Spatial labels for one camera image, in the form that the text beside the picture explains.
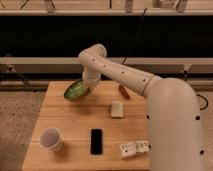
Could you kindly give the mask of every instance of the white cup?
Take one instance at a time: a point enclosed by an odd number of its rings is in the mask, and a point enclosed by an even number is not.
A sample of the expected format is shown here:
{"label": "white cup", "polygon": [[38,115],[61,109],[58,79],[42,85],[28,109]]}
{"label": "white cup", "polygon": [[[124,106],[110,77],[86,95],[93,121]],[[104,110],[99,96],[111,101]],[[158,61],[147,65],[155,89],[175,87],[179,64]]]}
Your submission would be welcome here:
{"label": "white cup", "polygon": [[49,151],[59,151],[62,147],[60,131],[57,128],[47,128],[39,139],[42,148]]}

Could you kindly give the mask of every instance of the speckled floor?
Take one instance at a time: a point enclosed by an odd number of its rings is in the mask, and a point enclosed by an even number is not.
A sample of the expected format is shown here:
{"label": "speckled floor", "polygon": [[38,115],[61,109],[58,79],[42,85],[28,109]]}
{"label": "speckled floor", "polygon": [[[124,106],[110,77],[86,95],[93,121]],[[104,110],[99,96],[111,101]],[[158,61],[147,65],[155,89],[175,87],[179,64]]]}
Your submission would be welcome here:
{"label": "speckled floor", "polygon": [[[213,92],[201,94],[209,100],[209,107],[202,111],[202,122],[207,170],[212,171]],[[0,92],[0,171],[21,170],[44,95],[44,92]]]}
{"label": "speckled floor", "polygon": [[0,171],[21,170],[44,95],[0,93]]}

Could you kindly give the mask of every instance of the phone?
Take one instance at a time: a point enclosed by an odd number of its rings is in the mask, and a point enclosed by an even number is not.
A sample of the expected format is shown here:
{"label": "phone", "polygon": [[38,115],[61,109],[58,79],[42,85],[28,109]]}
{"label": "phone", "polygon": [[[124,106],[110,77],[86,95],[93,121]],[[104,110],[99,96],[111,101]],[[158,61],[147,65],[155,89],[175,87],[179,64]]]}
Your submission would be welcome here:
{"label": "phone", "polygon": [[91,130],[91,154],[102,154],[102,130]]}

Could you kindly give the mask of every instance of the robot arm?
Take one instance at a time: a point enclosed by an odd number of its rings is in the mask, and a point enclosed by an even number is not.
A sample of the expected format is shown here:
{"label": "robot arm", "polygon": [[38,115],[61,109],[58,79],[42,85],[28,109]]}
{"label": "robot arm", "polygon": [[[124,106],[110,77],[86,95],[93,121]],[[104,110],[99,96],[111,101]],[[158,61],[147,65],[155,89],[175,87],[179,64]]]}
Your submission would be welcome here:
{"label": "robot arm", "polygon": [[82,51],[83,81],[94,86],[100,74],[147,98],[151,171],[204,171],[200,110],[194,90],[184,81],[111,62],[102,45]]}
{"label": "robot arm", "polygon": [[80,63],[84,66],[83,80],[88,87],[98,84],[102,73],[146,97],[150,88],[161,79],[151,73],[111,62],[104,57],[106,57],[106,49],[100,44],[79,54]]}

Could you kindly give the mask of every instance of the wooden table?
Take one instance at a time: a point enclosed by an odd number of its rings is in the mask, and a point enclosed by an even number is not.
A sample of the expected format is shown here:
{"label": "wooden table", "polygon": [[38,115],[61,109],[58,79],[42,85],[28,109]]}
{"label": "wooden table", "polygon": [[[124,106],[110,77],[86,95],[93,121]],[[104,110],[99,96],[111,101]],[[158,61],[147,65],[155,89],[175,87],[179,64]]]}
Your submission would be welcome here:
{"label": "wooden table", "polygon": [[[25,171],[148,170],[148,154],[122,159],[119,145],[147,139],[145,100],[127,89],[125,99],[113,81],[101,81],[80,101],[68,101],[63,93],[72,82],[51,82],[46,93],[23,163]],[[124,104],[124,118],[110,117],[113,100]],[[54,153],[42,149],[38,140],[48,127],[60,129],[64,146]],[[103,129],[103,154],[90,154],[90,131]]]}

